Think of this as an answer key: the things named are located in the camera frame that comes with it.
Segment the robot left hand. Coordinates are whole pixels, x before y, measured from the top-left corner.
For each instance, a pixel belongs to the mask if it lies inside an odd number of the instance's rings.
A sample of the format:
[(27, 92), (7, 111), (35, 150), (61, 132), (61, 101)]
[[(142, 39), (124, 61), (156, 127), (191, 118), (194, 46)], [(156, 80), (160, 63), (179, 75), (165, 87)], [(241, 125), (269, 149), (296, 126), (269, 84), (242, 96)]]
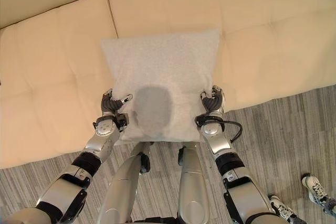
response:
[(122, 99), (114, 100), (112, 97), (112, 92), (113, 90), (109, 89), (102, 96), (101, 100), (102, 116), (116, 115), (118, 111), (133, 98), (132, 94), (128, 94), (126, 95), (126, 97)]

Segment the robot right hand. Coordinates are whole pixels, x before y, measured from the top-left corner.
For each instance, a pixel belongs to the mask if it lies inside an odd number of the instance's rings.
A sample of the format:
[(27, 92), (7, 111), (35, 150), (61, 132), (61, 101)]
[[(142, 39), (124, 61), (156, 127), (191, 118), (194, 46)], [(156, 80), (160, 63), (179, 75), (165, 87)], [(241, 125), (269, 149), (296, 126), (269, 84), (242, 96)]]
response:
[(220, 116), (224, 115), (225, 95), (222, 88), (217, 85), (213, 85), (211, 94), (208, 95), (205, 91), (203, 91), (200, 98), (207, 113), (215, 113)]

